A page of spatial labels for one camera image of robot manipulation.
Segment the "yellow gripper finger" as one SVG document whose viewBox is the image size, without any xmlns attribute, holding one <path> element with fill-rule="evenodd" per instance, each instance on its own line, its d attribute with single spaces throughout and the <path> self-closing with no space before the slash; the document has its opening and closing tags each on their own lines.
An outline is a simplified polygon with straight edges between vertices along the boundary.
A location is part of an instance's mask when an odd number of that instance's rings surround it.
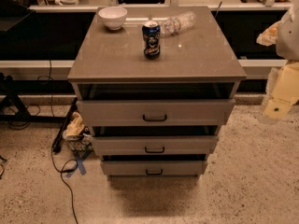
<svg viewBox="0 0 299 224">
<path fill-rule="evenodd" d="M 275 45 L 278 36 L 278 26 L 279 21 L 273 23 L 271 26 L 269 26 L 261 34 L 258 35 L 256 42 L 266 47 Z"/>
</svg>

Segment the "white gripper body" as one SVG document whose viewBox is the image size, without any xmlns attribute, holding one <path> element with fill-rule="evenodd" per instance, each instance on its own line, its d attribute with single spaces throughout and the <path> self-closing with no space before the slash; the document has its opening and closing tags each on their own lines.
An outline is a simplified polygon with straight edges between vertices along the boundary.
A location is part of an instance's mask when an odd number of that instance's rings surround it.
<svg viewBox="0 0 299 224">
<path fill-rule="evenodd" d="M 299 101 L 299 62 L 287 61 L 281 68 L 272 68 L 267 79 L 266 95 L 258 121 L 275 124 L 282 120 Z"/>
</svg>

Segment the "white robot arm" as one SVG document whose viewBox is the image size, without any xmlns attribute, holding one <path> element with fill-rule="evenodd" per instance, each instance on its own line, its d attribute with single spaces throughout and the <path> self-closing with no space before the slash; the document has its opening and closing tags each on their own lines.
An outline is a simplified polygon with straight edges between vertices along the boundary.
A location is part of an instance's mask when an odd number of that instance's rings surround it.
<svg viewBox="0 0 299 224">
<path fill-rule="evenodd" d="M 282 18 L 258 35 L 256 42 L 276 46 L 276 53 L 287 62 L 272 68 L 267 79 L 266 95 L 259 121 L 275 124 L 299 101 L 299 0 L 292 2 Z"/>
</svg>

